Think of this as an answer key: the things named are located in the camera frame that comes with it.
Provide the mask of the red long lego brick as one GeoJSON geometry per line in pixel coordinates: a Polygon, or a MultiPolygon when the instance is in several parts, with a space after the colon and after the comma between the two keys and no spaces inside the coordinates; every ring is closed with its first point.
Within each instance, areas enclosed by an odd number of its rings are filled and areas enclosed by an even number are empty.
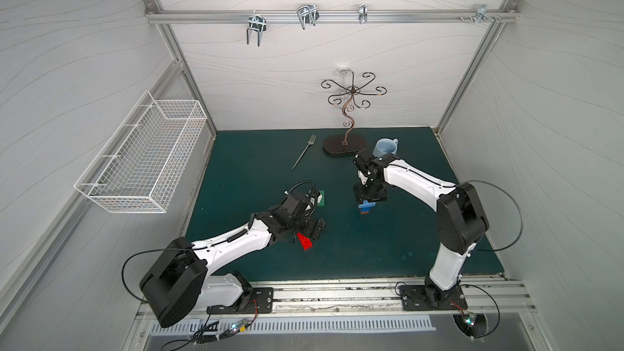
{"type": "Polygon", "coordinates": [[[314,246],[314,243],[309,237],[304,236],[302,233],[297,233],[297,240],[300,242],[303,250],[307,251],[314,246]]]}

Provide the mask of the green long lego brick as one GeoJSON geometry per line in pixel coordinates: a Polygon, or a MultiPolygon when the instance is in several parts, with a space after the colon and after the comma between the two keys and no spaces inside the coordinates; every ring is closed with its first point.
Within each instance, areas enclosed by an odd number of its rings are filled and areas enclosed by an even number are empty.
{"type": "Polygon", "coordinates": [[[323,190],[320,190],[318,194],[318,207],[324,207],[325,192],[323,190]]]}

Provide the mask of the light blue long lego brick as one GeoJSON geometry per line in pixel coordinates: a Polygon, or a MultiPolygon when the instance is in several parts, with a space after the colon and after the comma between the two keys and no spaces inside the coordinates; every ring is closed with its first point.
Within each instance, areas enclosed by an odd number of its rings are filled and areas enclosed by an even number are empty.
{"type": "Polygon", "coordinates": [[[358,205],[359,209],[365,209],[365,208],[372,208],[376,206],[376,203],[374,201],[363,201],[361,204],[358,205]]]}

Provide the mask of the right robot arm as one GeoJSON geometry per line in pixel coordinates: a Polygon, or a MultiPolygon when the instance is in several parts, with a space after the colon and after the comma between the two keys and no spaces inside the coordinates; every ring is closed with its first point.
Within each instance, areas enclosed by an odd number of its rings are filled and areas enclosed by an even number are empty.
{"type": "Polygon", "coordinates": [[[466,312],[460,301],[462,270],[466,260],[490,229],[484,205],[475,184],[499,190],[515,205],[519,217],[518,235],[497,251],[508,250],[523,236],[525,219],[518,201],[506,190],[483,180],[453,183],[434,177],[410,165],[395,154],[375,156],[361,151],[354,156],[359,182],[354,186],[359,212],[369,214],[388,201],[389,191],[399,189],[429,206],[435,213],[435,231],[440,245],[432,269],[418,286],[402,286],[399,295],[405,299],[405,310],[420,305],[432,310],[457,309],[466,312]]]}

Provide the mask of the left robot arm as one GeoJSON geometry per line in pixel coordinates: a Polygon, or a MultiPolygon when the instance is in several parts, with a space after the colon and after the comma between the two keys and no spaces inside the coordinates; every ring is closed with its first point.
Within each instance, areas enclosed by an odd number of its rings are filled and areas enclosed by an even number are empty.
{"type": "Polygon", "coordinates": [[[326,227],[314,216],[323,199],[316,188],[306,193],[291,188],[280,204],[253,213],[246,224],[229,232],[193,242],[173,240],[156,250],[158,258],[139,283],[140,301],[151,308],[161,328],[176,325],[193,310],[247,310],[254,298],[250,282],[236,271],[217,272],[281,241],[296,239],[308,249],[326,227]]]}

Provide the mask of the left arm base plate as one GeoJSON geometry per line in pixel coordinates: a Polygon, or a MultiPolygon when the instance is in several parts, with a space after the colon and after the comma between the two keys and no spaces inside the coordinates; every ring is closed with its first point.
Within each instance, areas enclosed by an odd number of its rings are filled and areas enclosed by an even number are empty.
{"type": "Polygon", "coordinates": [[[273,309],[273,288],[252,288],[244,290],[242,295],[232,305],[214,305],[206,309],[206,313],[213,315],[254,315],[269,314],[273,309]]]}

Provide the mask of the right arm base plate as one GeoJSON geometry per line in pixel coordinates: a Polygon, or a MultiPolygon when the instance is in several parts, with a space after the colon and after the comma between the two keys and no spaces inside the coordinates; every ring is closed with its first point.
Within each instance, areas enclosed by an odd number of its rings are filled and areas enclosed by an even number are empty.
{"type": "Polygon", "coordinates": [[[440,291],[431,285],[399,284],[395,292],[404,311],[459,311],[468,308],[460,286],[440,291]]]}

